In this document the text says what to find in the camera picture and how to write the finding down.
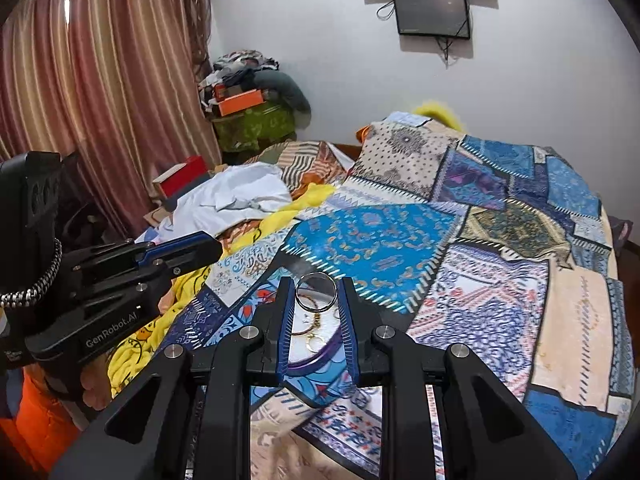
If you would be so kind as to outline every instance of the metal screw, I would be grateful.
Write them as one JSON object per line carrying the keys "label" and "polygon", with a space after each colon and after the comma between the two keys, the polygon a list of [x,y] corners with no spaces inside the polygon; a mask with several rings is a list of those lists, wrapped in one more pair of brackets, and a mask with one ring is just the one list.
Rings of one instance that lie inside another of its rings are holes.
{"label": "metal screw", "polygon": [[169,345],[164,349],[164,355],[166,355],[169,359],[175,359],[182,355],[182,346],[180,345]]}
{"label": "metal screw", "polygon": [[469,355],[469,347],[461,343],[456,343],[451,347],[451,353],[460,359],[463,359]]}
{"label": "metal screw", "polygon": [[240,337],[244,339],[253,339],[256,337],[260,331],[253,325],[243,326],[240,329]]}
{"label": "metal screw", "polygon": [[391,339],[396,335],[396,329],[389,325],[380,325],[376,329],[376,335],[380,339]]}

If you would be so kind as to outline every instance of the black cable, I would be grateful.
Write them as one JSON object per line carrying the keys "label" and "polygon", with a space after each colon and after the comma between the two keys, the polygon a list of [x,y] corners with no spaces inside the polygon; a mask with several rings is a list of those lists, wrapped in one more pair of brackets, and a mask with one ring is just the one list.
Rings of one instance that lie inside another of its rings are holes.
{"label": "black cable", "polygon": [[[387,14],[380,16],[380,11],[386,9],[389,6],[392,6],[392,9]],[[376,12],[376,16],[378,17],[379,20],[386,22],[386,20],[390,19],[391,16],[394,15],[395,10],[396,10],[396,3],[395,1],[391,0],[390,2],[387,2],[386,4],[384,4],[382,7],[378,9],[378,11]]]}
{"label": "black cable", "polygon": [[[471,36],[471,20],[470,19],[471,19],[471,8],[469,6],[469,3],[467,3],[466,4],[466,19],[465,19],[464,22],[462,22],[462,25],[460,25],[460,28],[455,33],[454,37],[453,38],[442,38],[440,36],[436,37],[436,43],[438,44],[439,49],[442,51],[442,55],[444,57],[444,63],[445,63],[447,68],[449,67],[449,49],[450,49],[451,45],[453,45],[453,42],[456,41],[456,39],[458,38],[458,35],[462,31],[462,29],[465,28],[465,25],[467,23],[469,24],[469,36]],[[444,47],[440,43],[440,40],[442,40],[442,39],[446,40]]]}
{"label": "black cable", "polygon": [[[386,9],[389,6],[391,6],[391,10],[384,16],[380,16],[380,11],[383,9]],[[394,15],[395,10],[396,10],[396,2],[391,0],[390,2],[387,2],[386,4],[384,4],[382,7],[378,9],[378,11],[376,12],[376,16],[378,17],[379,20],[386,22],[386,20],[390,19]]]}

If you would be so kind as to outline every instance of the red box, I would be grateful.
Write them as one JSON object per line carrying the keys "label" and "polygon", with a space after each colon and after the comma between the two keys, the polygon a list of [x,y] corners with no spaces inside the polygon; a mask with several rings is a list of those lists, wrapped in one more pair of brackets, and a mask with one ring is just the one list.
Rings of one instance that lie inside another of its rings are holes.
{"label": "red box", "polygon": [[162,198],[169,198],[203,173],[207,173],[204,159],[199,155],[193,155],[155,178],[153,184]]}

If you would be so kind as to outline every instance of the silver ring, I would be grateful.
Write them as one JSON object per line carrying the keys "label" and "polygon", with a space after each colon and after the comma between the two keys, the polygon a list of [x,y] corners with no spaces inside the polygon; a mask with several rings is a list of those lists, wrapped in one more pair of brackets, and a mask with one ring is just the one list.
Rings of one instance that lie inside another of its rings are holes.
{"label": "silver ring", "polygon": [[[308,305],[302,303],[300,297],[298,295],[298,289],[300,285],[306,282],[306,280],[310,278],[322,278],[324,280],[329,280],[334,288],[334,298],[328,303],[328,305],[322,308],[310,308]],[[309,274],[305,274],[298,280],[298,284],[296,285],[296,303],[299,304],[302,308],[304,308],[307,312],[312,312],[313,314],[322,314],[329,310],[332,306],[334,306],[335,302],[338,299],[338,286],[335,284],[335,280],[329,276],[326,272],[310,272]]]}

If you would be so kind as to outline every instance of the orange cloth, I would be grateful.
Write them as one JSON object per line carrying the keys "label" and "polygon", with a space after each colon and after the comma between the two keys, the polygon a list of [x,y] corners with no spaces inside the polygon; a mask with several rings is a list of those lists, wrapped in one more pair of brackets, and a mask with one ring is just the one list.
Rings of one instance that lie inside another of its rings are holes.
{"label": "orange cloth", "polygon": [[60,402],[39,389],[26,370],[18,415],[1,419],[0,429],[26,463],[46,472],[79,434]]}
{"label": "orange cloth", "polygon": [[367,138],[367,134],[369,133],[369,128],[370,128],[370,125],[364,126],[363,128],[359,129],[356,132],[356,139],[358,139],[358,142],[360,144],[364,144],[364,139]]}
{"label": "orange cloth", "polygon": [[40,464],[33,457],[31,449],[22,438],[22,435],[15,427],[15,421],[11,418],[0,418],[0,432],[4,433],[9,439],[12,447],[18,452],[25,464],[27,464],[35,472],[43,472]]}

